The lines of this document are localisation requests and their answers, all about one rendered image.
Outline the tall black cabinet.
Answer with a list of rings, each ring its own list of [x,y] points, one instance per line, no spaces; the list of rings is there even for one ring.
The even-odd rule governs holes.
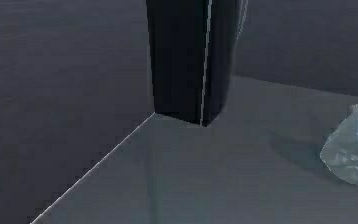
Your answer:
[[[249,0],[145,0],[158,114],[207,127],[226,104]]]

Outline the pale grey garbage bag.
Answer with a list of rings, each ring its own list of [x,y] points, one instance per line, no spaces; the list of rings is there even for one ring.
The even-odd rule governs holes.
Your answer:
[[[328,136],[320,160],[337,178],[358,185],[358,104]]]

